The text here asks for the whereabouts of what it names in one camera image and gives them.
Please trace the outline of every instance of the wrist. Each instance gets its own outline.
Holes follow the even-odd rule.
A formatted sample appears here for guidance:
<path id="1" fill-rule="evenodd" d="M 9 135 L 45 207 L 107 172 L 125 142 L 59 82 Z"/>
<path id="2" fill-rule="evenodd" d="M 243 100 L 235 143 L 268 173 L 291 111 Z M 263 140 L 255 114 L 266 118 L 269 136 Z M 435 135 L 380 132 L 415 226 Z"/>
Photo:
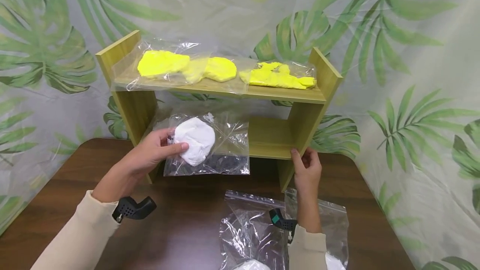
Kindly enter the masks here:
<path id="1" fill-rule="evenodd" d="M 303 204 L 317 204 L 318 190 L 297 190 L 297 202 Z"/>
<path id="2" fill-rule="evenodd" d="M 92 197 L 101 203 L 114 203 L 129 196 L 136 184 L 132 175 L 113 166 L 92 191 Z"/>

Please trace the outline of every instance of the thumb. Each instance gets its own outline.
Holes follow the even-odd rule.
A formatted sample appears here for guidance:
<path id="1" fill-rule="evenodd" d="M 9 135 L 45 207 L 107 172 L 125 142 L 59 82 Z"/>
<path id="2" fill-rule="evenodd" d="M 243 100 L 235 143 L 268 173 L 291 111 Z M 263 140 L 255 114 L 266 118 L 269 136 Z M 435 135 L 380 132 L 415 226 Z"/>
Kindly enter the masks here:
<path id="1" fill-rule="evenodd" d="M 295 166 L 295 169 L 298 169 L 299 167 L 303 167 L 303 162 L 301 160 L 299 151 L 294 148 L 291 150 L 291 154 L 292 154 L 292 161 L 293 161 L 293 165 Z"/>
<path id="2" fill-rule="evenodd" d="M 188 143 L 171 144 L 160 148 L 160 155 L 166 158 L 171 155 L 180 154 L 188 149 Z"/>

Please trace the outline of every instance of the beige sleeve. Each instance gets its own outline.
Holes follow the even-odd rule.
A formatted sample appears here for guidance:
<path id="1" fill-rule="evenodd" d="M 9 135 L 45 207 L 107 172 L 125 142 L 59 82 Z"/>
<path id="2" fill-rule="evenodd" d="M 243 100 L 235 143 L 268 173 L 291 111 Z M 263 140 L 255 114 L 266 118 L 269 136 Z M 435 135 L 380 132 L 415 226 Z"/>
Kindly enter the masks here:
<path id="1" fill-rule="evenodd" d="M 327 270 L 326 243 L 323 233 L 309 233 L 297 225 L 288 246 L 290 270 Z"/>
<path id="2" fill-rule="evenodd" d="M 48 244 L 32 270 L 91 270 L 119 227 L 112 213 L 118 202 L 100 203 L 87 191 L 75 214 Z"/>

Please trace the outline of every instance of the wooden shelf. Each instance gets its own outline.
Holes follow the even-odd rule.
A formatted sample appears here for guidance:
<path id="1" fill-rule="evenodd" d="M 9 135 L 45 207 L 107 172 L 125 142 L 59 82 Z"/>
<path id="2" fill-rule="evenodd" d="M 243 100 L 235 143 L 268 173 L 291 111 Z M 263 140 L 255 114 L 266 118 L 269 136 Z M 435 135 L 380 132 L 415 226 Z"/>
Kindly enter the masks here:
<path id="1" fill-rule="evenodd" d="M 295 146 L 287 120 L 251 117 L 248 124 L 250 156 L 290 160 Z"/>
<path id="2" fill-rule="evenodd" d="M 126 61 L 121 62 L 121 66 L 116 66 L 115 75 L 113 78 L 114 85 L 118 88 L 118 91 L 125 90 L 127 87 L 138 88 L 138 90 L 171 90 L 185 93 L 200 93 L 216 96 L 228 96 L 238 98 L 256 98 L 264 100 L 281 100 L 298 103 L 314 103 L 317 105 L 325 104 L 325 96 L 322 91 L 315 86 L 313 89 L 297 90 L 297 89 L 284 89 L 282 87 L 263 87 L 263 86 L 249 86 L 245 94 L 237 95 L 230 93 L 227 86 L 228 84 L 238 85 L 241 89 L 243 82 L 239 78 L 221 83 L 214 80 L 204 78 L 199 83 L 193 85 L 185 85 L 172 87 L 168 81 L 155 80 L 151 78 L 141 77 L 136 68 L 136 62 L 134 58 L 127 58 Z"/>
<path id="3" fill-rule="evenodd" d="M 225 88 L 225 84 L 208 79 L 193 85 L 171 88 L 166 81 L 139 77 L 136 66 L 133 66 L 136 63 L 127 60 L 134 56 L 129 53 L 137 48 L 140 40 L 140 32 L 136 30 L 97 53 L 105 80 L 112 88 L 113 99 L 133 145 L 137 146 L 140 143 L 154 117 L 157 108 L 155 90 L 293 102 L 287 120 L 251 117 L 248 129 L 250 156 L 278 160 L 280 187 L 284 191 L 295 172 L 290 150 L 297 148 L 300 153 L 305 152 L 335 91 L 343 80 L 328 59 L 317 48 L 312 49 L 309 62 L 315 65 L 317 71 L 317 86 L 314 89 L 294 90 L 249 86 L 246 94 L 236 95 L 230 93 Z M 139 91 L 125 90 L 127 86 L 131 86 L 132 82 L 139 87 Z M 242 84 L 241 81 L 230 81 L 227 85 L 234 83 Z M 220 152 L 232 152 L 227 147 L 223 148 L 222 144 L 218 146 Z M 150 182 L 155 180 L 157 171 L 158 168 L 149 173 Z"/>

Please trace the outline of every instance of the clear plastic bag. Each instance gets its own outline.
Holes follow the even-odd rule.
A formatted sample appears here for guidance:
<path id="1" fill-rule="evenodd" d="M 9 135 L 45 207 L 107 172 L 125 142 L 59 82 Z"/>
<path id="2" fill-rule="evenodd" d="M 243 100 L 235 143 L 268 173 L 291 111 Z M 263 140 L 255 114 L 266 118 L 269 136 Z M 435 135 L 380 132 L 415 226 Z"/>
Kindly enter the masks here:
<path id="1" fill-rule="evenodd" d="M 250 73 L 240 72 L 240 78 L 255 86 L 306 90 L 316 86 L 316 74 L 315 67 L 310 64 L 268 61 L 259 62 Z"/>
<path id="2" fill-rule="evenodd" d="M 220 270 L 237 269 L 252 260 L 271 270 L 287 268 L 287 235 L 272 224 L 269 210 L 285 205 L 282 201 L 227 191 L 225 216 L 220 224 Z"/>
<path id="3" fill-rule="evenodd" d="M 240 78 L 240 73 L 248 79 L 257 62 L 257 60 L 239 56 L 212 56 L 208 59 L 202 81 L 197 86 L 202 89 L 245 94 L 248 91 L 248 84 Z"/>
<path id="4" fill-rule="evenodd" d="M 213 50 L 197 42 L 142 39 L 112 67 L 111 90 L 158 90 L 199 82 Z"/>
<path id="5" fill-rule="evenodd" d="M 328 270 L 345 270 L 348 264 L 348 217 L 345 207 L 324 200 L 318 200 L 322 231 L 326 235 Z M 285 217 L 297 218 L 297 190 L 285 191 Z"/>
<path id="6" fill-rule="evenodd" d="M 159 102 L 157 104 L 157 109 L 155 110 L 155 115 L 153 116 L 152 121 L 148 125 L 145 133 L 142 136 L 142 140 L 152 131 L 169 128 L 168 122 L 170 121 L 169 117 L 172 113 L 173 108 L 165 103 Z"/>
<path id="7" fill-rule="evenodd" d="M 198 118 L 215 132 L 215 143 L 206 159 L 191 166 L 180 156 L 170 157 L 165 163 L 164 176 L 225 174 L 249 175 L 248 116 L 241 105 L 215 100 L 183 102 L 173 108 L 169 127 L 177 127 L 188 119 Z M 174 137 L 168 139 L 174 143 Z"/>

